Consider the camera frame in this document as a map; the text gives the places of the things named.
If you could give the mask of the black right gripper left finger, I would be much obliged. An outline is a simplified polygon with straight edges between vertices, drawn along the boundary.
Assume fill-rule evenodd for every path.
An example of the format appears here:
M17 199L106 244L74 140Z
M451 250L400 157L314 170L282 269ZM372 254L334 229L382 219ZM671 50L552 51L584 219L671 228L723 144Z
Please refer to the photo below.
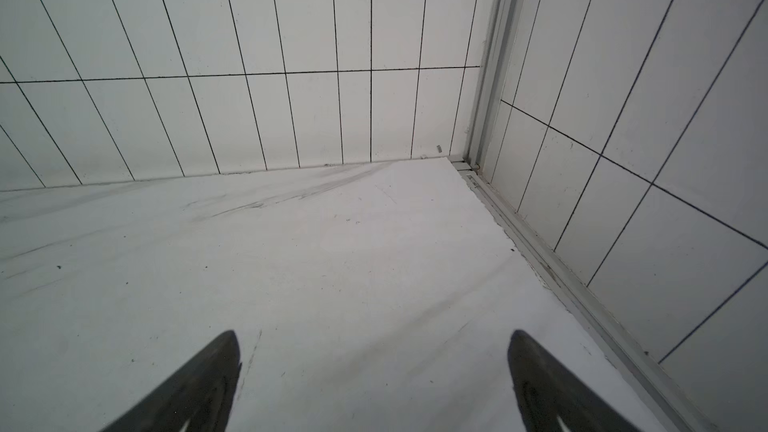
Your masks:
M224 431L241 366L237 335L227 330L105 429Z

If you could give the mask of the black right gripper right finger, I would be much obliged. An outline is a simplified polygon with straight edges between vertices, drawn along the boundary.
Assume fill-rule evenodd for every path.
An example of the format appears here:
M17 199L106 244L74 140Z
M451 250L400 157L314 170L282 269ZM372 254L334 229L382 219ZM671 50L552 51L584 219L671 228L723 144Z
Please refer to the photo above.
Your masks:
M513 332L507 361L528 431L637 429L527 332Z

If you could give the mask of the aluminium corner post right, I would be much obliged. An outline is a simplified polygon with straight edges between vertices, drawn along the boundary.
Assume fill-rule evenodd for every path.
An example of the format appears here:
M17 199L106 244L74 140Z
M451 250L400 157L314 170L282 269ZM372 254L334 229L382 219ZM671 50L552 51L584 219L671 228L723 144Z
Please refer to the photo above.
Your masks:
M471 116L465 162L474 171L482 168L489 148L491 129L497 115L511 48L519 25L524 0L494 0L481 74Z

